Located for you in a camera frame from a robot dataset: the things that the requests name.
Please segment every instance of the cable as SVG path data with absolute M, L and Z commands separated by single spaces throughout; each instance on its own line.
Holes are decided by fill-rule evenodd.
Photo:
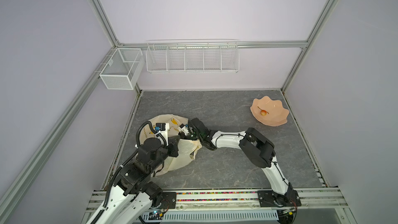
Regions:
M 157 173 L 157 172 L 160 172 L 163 168 L 164 168 L 164 161 L 162 162 L 162 168 L 159 169 L 159 170 L 157 170 L 157 171 L 155 171 L 155 172 L 153 172 L 153 177 L 155 177 L 155 176 L 156 176 L 156 173 Z
M 161 133 L 158 134 L 159 137 L 163 140 L 163 145 L 166 146 L 166 138 L 163 137 L 163 135 Z
M 292 190 L 294 190 L 288 183 L 286 183 L 286 178 L 284 178 L 283 176 L 282 176 L 282 173 L 281 173 L 281 171 L 279 170 L 279 168 L 278 168 L 278 166 L 276 166 L 277 165 L 277 163 L 278 162 L 272 162 L 272 163 L 274 163 L 275 164 L 275 167 L 276 167 L 276 169 L 278 170 L 278 172 L 279 172 L 279 174 L 281 175 L 281 177 L 282 177 L 282 181 L 287 185 L 287 187 L 289 187 L 290 189 L 292 189 Z
M 297 216 L 297 205 L 296 205 L 295 201 L 293 201 L 292 199 L 290 199 L 290 200 L 293 202 L 293 204 L 295 205 L 295 208 L 296 208 L 296 214 L 295 214 L 295 216 L 293 217 L 293 220 L 292 220 L 292 222 L 291 222 L 291 224 L 293 224 L 293 222 L 295 222 L 296 216 Z
M 147 224 L 147 223 L 142 219 L 141 216 L 139 216 L 138 219 L 140 219 L 140 221 L 141 221 L 142 224 Z
M 166 201 L 167 202 L 167 209 L 166 209 L 166 211 L 162 212 L 162 214 L 165 214 L 167 212 L 167 210 L 169 210 L 170 202 L 168 200 L 166 200 L 166 199 L 163 199 L 162 201 Z
M 218 138 L 219 138 L 219 137 L 221 137 L 221 136 L 225 136 L 225 135 L 231 135 L 231 136 L 241 136 L 241 137 L 243 137 L 243 136 L 242 136 L 242 135 L 240 135 L 239 133 L 238 133 L 238 134 L 220 134 L 220 136 L 218 136 L 218 137 L 216 138 L 216 142 L 215 142 L 215 143 L 216 143 L 216 144 L 215 144 L 215 145 L 216 145 L 216 147 L 217 147 L 217 140 L 218 140 Z
M 113 176 L 112 176 L 112 178 L 111 178 L 111 181 L 109 181 L 108 190 L 106 191 L 105 200 L 103 201 L 103 205 L 102 205 L 103 208 L 106 209 L 107 206 L 108 206 L 109 196 L 111 195 L 111 189 L 112 189 L 112 187 L 113 187 L 113 182 L 115 181 L 115 179 L 116 179 L 117 175 L 119 174 L 120 170 L 122 169 L 122 167 L 126 166 L 126 165 L 135 157 L 135 155 L 137 155 L 137 153 L 138 153 L 138 149 L 135 150 L 135 151 L 132 153 L 132 155 L 131 155 L 130 157 L 128 157 L 128 158 L 126 159 L 126 161 L 124 161 L 124 162 L 122 163 L 121 166 L 117 167 L 115 173 L 113 174 Z M 91 222 L 91 224 L 95 224 L 95 223 L 99 220 L 99 218 L 101 217 L 101 215 L 103 214 L 103 212 L 105 211 L 105 209 L 102 209 L 102 210 L 100 210 L 100 211 L 98 212 L 98 214 L 97 214 L 96 217 L 93 219 L 93 221 Z
M 153 129 L 152 123 L 150 121 L 145 121 L 144 123 L 142 123 L 142 125 L 140 125 L 140 127 L 138 127 L 137 133 L 135 135 L 135 141 L 137 142 L 137 148 L 141 146 L 140 134 L 141 134 L 142 129 L 146 125 L 149 125 L 149 128 L 150 128 L 151 132 L 156 133 L 156 131 Z

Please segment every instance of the cherry stem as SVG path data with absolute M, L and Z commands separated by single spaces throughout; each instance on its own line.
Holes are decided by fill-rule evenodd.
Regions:
M 261 111 L 265 111 L 265 110 L 263 110 L 263 109 L 261 109 L 259 106 L 257 106 Z M 267 112 L 267 111 L 265 111 L 266 113 L 269 113 L 269 112 Z

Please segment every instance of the black mounting bracket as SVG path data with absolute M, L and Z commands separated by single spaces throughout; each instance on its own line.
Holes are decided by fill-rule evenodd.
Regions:
M 162 201 L 159 208 L 176 208 L 177 193 L 176 192 L 163 192 Z
M 299 207 L 301 201 L 297 191 L 290 188 L 285 195 L 280 195 L 272 190 L 257 191 L 260 207 Z

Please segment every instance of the white wall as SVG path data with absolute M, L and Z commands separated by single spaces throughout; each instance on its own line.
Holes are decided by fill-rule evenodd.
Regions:
M 122 43 L 306 40 L 326 0 L 101 0 Z
M 122 43 L 306 40 L 326 0 L 100 0 Z M 142 89 L 280 88 L 298 49 L 240 51 L 237 74 L 149 74 Z
M 2 197 L 110 44 L 87 0 L 0 0 L 0 32 Z M 11 223 L 81 221 L 133 99 L 133 92 L 110 91 L 100 82 Z
M 9 224 L 82 221 L 112 163 L 134 97 L 134 91 L 108 90 L 98 83 Z
M 398 0 L 341 0 L 287 97 L 358 224 L 396 223 Z
M 241 49 L 237 73 L 149 73 L 138 79 L 144 90 L 281 88 L 300 48 Z

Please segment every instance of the wire basket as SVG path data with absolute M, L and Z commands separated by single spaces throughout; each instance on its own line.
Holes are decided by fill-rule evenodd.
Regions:
M 108 89 L 134 90 L 144 63 L 140 48 L 117 48 L 99 76 Z
M 149 45 L 147 71 L 238 72 L 238 42 Z

